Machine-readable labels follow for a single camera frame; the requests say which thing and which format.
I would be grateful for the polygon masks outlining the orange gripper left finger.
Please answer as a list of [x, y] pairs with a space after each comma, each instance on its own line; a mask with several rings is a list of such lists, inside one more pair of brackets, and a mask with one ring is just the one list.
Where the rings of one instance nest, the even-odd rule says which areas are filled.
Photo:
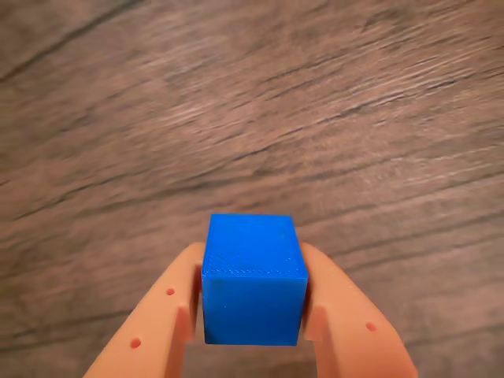
[[86, 377], [180, 377], [195, 337], [204, 243], [185, 248], [103, 348]]

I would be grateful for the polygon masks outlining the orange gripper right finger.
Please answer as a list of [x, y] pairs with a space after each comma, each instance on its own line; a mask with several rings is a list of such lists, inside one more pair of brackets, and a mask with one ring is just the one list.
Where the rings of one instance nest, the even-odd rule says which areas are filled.
[[325, 253], [302, 244], [309, 271], [303, 317], [319, 377], [416, 377], [399, 334], [352, 279]]

